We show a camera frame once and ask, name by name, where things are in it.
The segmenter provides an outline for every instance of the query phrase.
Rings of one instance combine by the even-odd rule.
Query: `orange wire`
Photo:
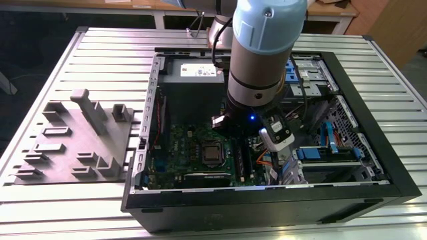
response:
[[[265,153],[268,152],[268,149],[264,150],[264,152],[258,155],[257,159],[256,159],[256,164],[264,164],[264,165],[272,165],[269,162],[266,161],[261,161],[262,156],[265,155]]]

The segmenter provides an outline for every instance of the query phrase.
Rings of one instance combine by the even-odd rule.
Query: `green circuit board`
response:
[[[214,166],[202,163],[203,144],[220,144],[222,162]],[[254,186],[262,183],[262,179],[246,177],[244,181],[236,176],[233,147],[230,140],[218,135],[209,124],[171,125],[166,146],[166,160],[163,172],[155,172],[149,176],[151,189],[173,189],[173,182],[181,174],[186,173],[226,173],[230,174],[230,186]]]

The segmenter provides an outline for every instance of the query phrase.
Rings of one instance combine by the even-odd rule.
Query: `white label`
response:
[[[133,5],[131,7],[135,9],[150,9],[151,8],[151,6],[145,6],[145,5]]]
[[[276,133],[282,129],[281,123],[278,121],[276,121],[272,125],[270,125],[272,131]]]
[[[185,63],[179,65],[181,77],[216,77],[216,68],[210,63]]]
[[[277,180],[277,173],[272,168],[269,169],[269,175],[272,176],[273,180]]]

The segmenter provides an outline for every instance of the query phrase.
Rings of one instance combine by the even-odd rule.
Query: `cable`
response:
[[[228,21],[225,22],[224,26],[221,26],[220,30],[217,31],[216,36],[214,36],[214,40],[213,40],[212,54],[210,54],[210,55],[212,55],[212,63],[213,63],[213,66],[217,67],[217,68],[220,67],[220,63],[216,61],[216,58],[214,58],[216,43],[217,43],[218,40],[220,40],[220,35],[222,34],[226,26],[232,23],[232,20],[233,20],[233,18],[230,17],[230,18],[228,19]]]
[[[153,140],[151,146],[149,148],[149,152],[153,150],[154,145],[157,144],[157,139],[158,139],[158,135],[159,135],[159,103],[158,103],[158,99],[155,102],[157,102],[157,134],[154,136],[154,140]]]
[[[47,75],[46,74],[25,74],[25,75],[19,75],[19,76],[11,77],[9,79],[9,81],[13,81],[13,80],[23,78],[23,77],[34,77],[34,76],[47,76]]]
[[[256,164],[262,164],[262,165],[272,166],[272,164],[269,162],[261,161],[262,156],[265,155],[266,152],[268,152],[268,149],[265,149],[264,152],[258,155],[258,157],[256,159]]]
[[[198,14],[198,11],[197,11],[197,10],[195,10],[194,12],[197,13],[197,17],[194,18],[194,20],[191,21],[189,27],[186,28],[186,32],[189,32],[189,34],[190,34],[190,36],[191,36],[193,38],[197,38],[198,33],[199,33],[199,29],[201,29],[202,19],[203,19],[203,17],[205,17],[205,12],[202,11],[201,14]],[[191,33],[190,28],[193,27],[197,19],[199,19],[199,22],[198,22],[197,32],[195,32],[195,34],[194,34],[194,36],[193,36],[193,33]]]
[[[304,98],[304,112],[301,114],[301,122],[305,121],[305,115],[306,115],[306,108],[308,108],[308,99],[306,99],[306,93],[305,93],[305,89],[304,89],[304,85],[302,85],[302,79],[301,79],[301,75],[300,75],[300,71],[298,71],[298,66],[296,65],[296,62],[293,60],[292,55],[288,57],[290,59],[292,65],[293,65],[293,69],[294,69],[294,74],[297,77],[297,83],[298,83],[298,87],[300,87],[300,92],[301,92],[301,97]]]

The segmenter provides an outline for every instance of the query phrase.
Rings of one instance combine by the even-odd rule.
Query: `motherboard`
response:
[[[150,159],[149,188],[193,188],[193,183],[209,185],[207,179],[224,187],[264,185],[264,168],[245,167],[237,157],[242,149],[244,156],[254,160],[261,153],[253,146],[260,142],[258,137],[242,141],[225,138],[210,129],[209,123],[171,124],[166,155],[154,154]]]

